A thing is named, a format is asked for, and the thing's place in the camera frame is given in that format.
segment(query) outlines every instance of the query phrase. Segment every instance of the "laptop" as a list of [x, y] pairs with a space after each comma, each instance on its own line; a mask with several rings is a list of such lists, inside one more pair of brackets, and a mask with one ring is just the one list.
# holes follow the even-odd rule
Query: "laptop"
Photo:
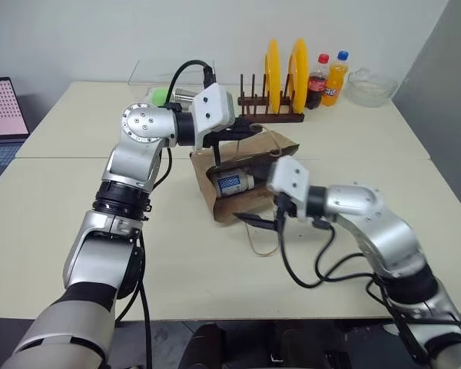
[[0, 175], [28, 136], [10, 78], [0, 77]]

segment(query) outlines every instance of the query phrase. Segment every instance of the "red bottle cap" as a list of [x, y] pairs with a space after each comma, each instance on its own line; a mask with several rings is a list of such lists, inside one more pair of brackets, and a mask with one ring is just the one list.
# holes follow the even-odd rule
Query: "red bottle cap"
[[328, 54], [320, 54], [317, 60], [321, 64], [326, 64], [330, 60], [330, 56]]

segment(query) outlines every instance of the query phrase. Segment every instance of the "yellow plate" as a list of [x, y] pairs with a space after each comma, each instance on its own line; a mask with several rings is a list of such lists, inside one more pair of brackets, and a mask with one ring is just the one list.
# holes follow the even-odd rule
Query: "yellow plate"
[[292, 109], [294, 113], [303, 113], [307, 97], [307, 79], [309, 65], [307, 63], [307, 46], [303, 38], [299, 38], [292, 49], [289, 58], [289, 87], [288, 95], [295, 91]]
[[264, 72], [267, 75], [267, 91], [270, 92], [271, 110], [280, 110], [280, 53], [277, 40], [272, 38], [268, 44], [268, 52], [264, 57]]

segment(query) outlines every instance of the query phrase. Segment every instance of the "white table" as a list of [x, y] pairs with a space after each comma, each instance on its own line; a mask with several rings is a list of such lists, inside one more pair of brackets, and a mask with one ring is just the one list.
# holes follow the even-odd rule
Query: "white table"
[[[436, 275], [461, 310], [461, 205], [427, 160], [309, 160], [316, 185], [355, 180], [376, 185], [419, 235]], [[94, 200], [105, 159], [15, 159], [0, 178], [0, 317], [34, 318], [63, 293], [61, 271], [84, 212]], [[377, 317], [386, 311], [363, 292], [365, 281], [296, 286], [278, 254], [255, 256], [241, 223], [214, 223], [188, 160], [152, 195], [144, 226], [145, 282], [151, 318], [248, 319]], [[251, 232], [263, 250], [273, 234]], [[327, 233], [290, 221], [287, 250], [304, 279]], [[354, 250], [339, 231], [325, 262]], [[343, 271], [367, 270], [353, 261]], [[118, 304], [118, 311], [125, 302]], [[142, 319], [135, 305], [129, 319]]]
[[[230, 86], [228, 91], [238, 115], [239, 89]], [[74, 82], [16, 156], [107, 158], [120, 138], [120, 114], [134, 102], [126, 83]], [[362, 108], [341, 98], [332, 108], [306, 109], [305, 114], [302, 123], [267, 125], [300, 143], [296, 158], [429, 158], [392, 102]], [[177, 147], [173, 154], [188, 158], [190, 150]]]

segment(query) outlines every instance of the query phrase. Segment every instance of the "blue bottle cap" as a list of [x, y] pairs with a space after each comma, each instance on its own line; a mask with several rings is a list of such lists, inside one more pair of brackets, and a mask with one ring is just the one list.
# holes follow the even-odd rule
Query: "blue bottle cap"
[[338, 52], [338, 60], [347, 60], [348, 59], [348, 52], [345, 52], [345, 51], [341, 51], [341, 52]]

